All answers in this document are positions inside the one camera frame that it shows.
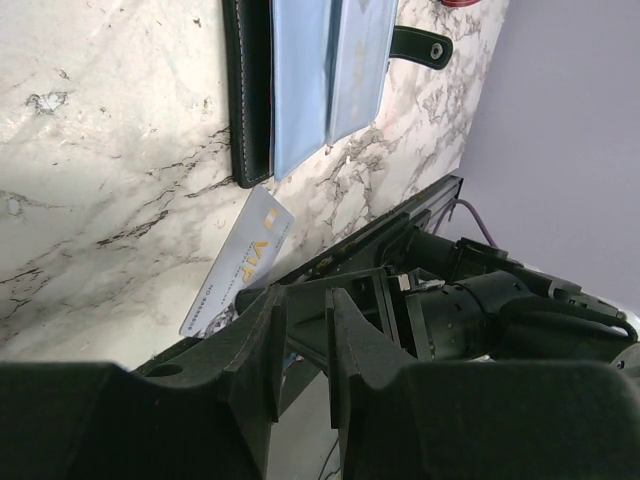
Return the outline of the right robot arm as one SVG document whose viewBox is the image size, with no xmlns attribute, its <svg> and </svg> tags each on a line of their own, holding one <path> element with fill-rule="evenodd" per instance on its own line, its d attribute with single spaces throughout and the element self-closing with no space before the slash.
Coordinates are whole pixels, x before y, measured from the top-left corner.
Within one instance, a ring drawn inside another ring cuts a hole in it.
<svg viewBox="0 0 640 480">
<path fill-rule="evenodd" d="M 414 231 L 380 262 L 396 275 L 399 343 L 421 361 L 589 360 L 639 371 L 629 314 L 496 247 Z"/>
</svg>

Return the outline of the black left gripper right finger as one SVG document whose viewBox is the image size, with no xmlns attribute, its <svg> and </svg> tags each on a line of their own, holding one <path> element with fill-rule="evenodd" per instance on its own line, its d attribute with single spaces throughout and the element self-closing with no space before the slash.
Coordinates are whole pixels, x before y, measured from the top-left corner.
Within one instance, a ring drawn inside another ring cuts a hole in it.
<svg viewBox="0 0 640 480">
<path fill-rule="evenodd" d="M 346 479 L 635 479 L 639 388 L 590 361 L 421 362 L 326 296 Z"/>
</svg>

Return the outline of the silver VIP credit card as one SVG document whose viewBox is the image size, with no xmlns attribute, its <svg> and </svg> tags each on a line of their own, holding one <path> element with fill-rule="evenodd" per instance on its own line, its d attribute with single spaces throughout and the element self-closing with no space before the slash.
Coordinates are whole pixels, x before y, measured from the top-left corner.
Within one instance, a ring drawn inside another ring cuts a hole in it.
<svg viewBox="0 0 640 480">
<path fill-rule="evenodd" d="M 264 188 L 249 194 L 179 334 L 207 338 L 237 316 L 238 293 L 263 281 L 293 225 L 293 216 Z"/>
</svg>

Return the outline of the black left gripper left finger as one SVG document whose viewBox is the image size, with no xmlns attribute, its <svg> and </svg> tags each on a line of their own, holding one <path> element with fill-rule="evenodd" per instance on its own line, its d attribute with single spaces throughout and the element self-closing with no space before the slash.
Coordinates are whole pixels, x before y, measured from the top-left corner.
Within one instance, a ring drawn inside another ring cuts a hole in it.
<svg viewBox="0 0 640 480">
<path fill-rule="evenodd" d="M 279 416 L 281 288 L 148 373 L 111 363 L 1 367 L 5 479 L 261 479 Z"/>
</svg>

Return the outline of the black leather card holder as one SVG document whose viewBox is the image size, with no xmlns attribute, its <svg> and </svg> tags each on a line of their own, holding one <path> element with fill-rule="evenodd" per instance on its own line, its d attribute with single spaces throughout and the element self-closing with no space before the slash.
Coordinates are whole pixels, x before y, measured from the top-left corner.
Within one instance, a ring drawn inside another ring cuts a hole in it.
<svg viewBox="0 0 640 480">
<path fill-rule="evenodd" d="M 281 180 L 378 115 L 388 63 L 433 70 L 450 38 L 397 24 L 395 1 L 225 1 L 236 183 Z"/>
</svg>

